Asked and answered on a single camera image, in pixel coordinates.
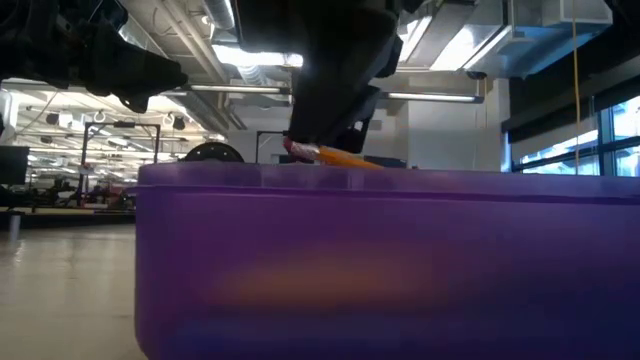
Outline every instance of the yellow cable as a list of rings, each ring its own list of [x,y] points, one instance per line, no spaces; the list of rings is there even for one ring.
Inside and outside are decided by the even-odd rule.
[[[576,91],[576,175],[580,173],[580,79],[578,78],[578,31],[576,27],[576,0],[572,1],[573,81]]]

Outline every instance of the glass window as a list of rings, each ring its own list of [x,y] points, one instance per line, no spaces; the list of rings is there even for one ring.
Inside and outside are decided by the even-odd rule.
[[[588,133],[578,136],[578,143],[580,149],[586,149],[598,145],[598,130],[589,131]],[[563,141],[559,144],[553,145],[550,148],[540,150],[537,153],[527,155],[520,159],[521,164],[527,164],[532,161],[549,159],[554,156],[574,152],[576,149],[576,138]]]
[[[576,161],[568,160],[548,165],[542,165],[522,171],[525,174],[550,174],[550,175],[575,175]],[[589,156],[580,159],[580,167],[578,169],[580,175],[600,175],[600,164],[596,156]]]
[[[615,140],[640,135],[640,96],[613,107]]]
[[[616,151],[618,176],[640,177],[640,146]]]

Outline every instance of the gray floor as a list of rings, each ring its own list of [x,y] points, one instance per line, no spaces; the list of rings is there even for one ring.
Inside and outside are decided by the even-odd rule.
[[[0,359],[145,359],[133,226],[0,232]]]

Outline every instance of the purple plastic bin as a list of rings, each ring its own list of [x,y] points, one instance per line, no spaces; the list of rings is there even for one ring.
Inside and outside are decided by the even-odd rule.
[[[638,359],[640,180],[140,170],[152,360]]]

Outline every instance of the black monitor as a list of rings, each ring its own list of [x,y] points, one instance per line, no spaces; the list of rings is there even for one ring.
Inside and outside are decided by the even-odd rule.
[[[26,146],[0,146],[0,184],[24,185],[29,165]]]

